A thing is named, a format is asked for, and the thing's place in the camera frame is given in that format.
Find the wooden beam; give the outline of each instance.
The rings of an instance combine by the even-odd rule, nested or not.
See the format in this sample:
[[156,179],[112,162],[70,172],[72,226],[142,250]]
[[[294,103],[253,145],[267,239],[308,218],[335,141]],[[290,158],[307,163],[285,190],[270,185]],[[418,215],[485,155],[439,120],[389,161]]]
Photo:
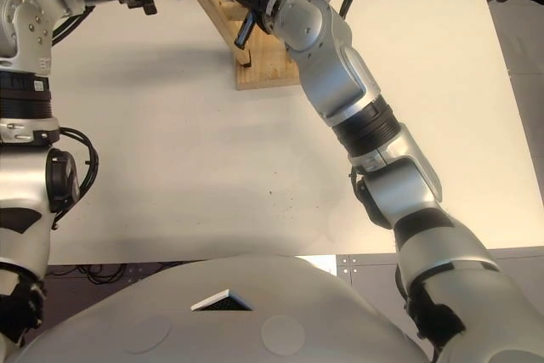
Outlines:
[[229,20],[243,21],[246,18],[247,9],[237,2],[221,2],[221,9]]
[[252,50],[251,67],[236,64],[236,89],[285,87],[299,84],[297,64],[285,45],[255,27],[247,46]]
[[236,61],[241,65],[246,65],[251,61],[249,50],[240,50],[234,45],[238,27],[233,21],[230,21],[223,9],[221,9],[221,0],[197,0],[206,12],[212,23],[215,25],[221,37],[225,40]]

